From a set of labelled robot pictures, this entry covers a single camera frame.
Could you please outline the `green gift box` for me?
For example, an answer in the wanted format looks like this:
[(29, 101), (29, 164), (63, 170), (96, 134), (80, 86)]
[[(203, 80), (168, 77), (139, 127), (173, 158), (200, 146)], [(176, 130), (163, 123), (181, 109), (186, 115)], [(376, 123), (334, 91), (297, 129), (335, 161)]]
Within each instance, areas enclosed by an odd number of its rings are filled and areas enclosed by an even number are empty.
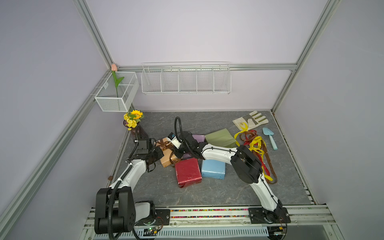
[(235, 138), (230, 134), (228, 129), (222, 129), (210, 134), (205, 135), (206, 141), (214, 146), (217, 147), (224, 147), (224, 148), (236, 148), (236, 140)]

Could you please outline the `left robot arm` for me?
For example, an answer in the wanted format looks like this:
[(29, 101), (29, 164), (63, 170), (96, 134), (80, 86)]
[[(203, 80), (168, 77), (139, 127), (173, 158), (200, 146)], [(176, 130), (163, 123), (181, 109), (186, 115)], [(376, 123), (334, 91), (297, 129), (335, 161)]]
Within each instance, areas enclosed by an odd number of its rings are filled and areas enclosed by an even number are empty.
[(136, 140), (137, 158), (128, 159), (128, 166), (107, 188), (96, 194), (95, 225), (97, 235), (107, 234), (116, 240), (122, 233), (132, 232), (136, 223), (152, 224), (157, 214), (153, 201), (135, 202), (133, 191), (144, 173), (149, 173), (164, 154), (152, 139)]

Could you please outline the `red gift box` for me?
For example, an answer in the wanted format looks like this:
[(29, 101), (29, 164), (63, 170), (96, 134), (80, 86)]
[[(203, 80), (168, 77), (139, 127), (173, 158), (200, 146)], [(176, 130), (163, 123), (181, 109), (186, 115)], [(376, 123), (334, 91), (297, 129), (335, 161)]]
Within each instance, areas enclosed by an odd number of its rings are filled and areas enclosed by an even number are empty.
[(176, 163), (175, 171), (179, 188), (185, 188), (202, 182), (199, 162), (195, 158)]

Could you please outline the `purple gift box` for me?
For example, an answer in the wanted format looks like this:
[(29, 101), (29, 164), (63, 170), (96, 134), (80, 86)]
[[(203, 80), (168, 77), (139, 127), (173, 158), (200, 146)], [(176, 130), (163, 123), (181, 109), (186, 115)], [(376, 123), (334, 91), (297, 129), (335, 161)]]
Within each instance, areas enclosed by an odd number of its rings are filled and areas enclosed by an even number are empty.
[[(198, 143), (205, 143), (206, 142), (206, 138), (204, 135), (195, 135), (193, 134), (193, 138), (198, 142)], [(183, 157), (182, 157), (182, 160), (186, 160), (186, 159), (190, 159), (190, 158), (193, 158), (192, 155), (190, 154), (184, 154)]]

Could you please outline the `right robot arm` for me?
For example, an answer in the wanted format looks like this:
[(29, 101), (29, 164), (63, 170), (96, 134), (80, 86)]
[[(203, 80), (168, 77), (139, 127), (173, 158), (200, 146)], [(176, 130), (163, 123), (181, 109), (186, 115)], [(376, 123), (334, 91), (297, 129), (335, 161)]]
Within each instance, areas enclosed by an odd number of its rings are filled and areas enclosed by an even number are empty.
[(286, 215), (281, 201), (267, 184), (261, 161), (245, 146), (225, 148), (198, 143), (189, 132), (179, 135), (170, 133), (167, 139), (176, 148), (178, 157), (189, 154), (201, 160), (215, 160), (231, 165), (237, 176), (252, 187), (266, 216), (279, 220)]

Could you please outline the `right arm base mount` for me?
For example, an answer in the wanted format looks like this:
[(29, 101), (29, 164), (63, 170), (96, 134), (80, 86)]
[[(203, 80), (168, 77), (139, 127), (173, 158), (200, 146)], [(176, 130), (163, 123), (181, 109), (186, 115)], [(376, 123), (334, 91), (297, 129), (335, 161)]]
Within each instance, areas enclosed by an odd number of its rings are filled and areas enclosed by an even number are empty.
[(264, 208), (249, 208), (252, 224), (289, 224), (291, 218), (286, 208), (277, 207), (274, 211)]

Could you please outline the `yellow ribbon of red box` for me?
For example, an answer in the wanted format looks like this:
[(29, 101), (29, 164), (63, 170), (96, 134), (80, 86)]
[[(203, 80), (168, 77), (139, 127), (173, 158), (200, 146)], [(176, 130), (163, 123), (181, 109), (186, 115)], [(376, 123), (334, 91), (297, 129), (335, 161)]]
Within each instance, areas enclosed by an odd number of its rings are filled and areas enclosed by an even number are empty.
[(245, 133), (249, 130), (248, 124), (245, 122), (240, 123), (240, 131), (234, 135), (235, 140), (238, 138), (238, 136), (242, 133)]

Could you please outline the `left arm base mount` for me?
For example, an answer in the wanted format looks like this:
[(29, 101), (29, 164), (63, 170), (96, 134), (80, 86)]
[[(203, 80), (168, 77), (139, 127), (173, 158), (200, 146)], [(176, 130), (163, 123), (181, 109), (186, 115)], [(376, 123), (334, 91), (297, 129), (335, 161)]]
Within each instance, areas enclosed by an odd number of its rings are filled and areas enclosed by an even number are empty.
[(139, 220), (136, 226), (168, 226), (171, 219), (169, 209), (156, 209), (149, 217)]

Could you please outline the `blue gift box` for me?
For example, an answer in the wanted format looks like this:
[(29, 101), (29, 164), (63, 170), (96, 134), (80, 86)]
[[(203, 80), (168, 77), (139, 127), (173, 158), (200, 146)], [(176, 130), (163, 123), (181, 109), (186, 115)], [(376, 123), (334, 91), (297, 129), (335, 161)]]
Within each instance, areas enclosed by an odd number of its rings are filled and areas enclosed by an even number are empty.
[(203, 178), (224, 180), (226, 164), (216, 160), (203, 160), (201, 174)]

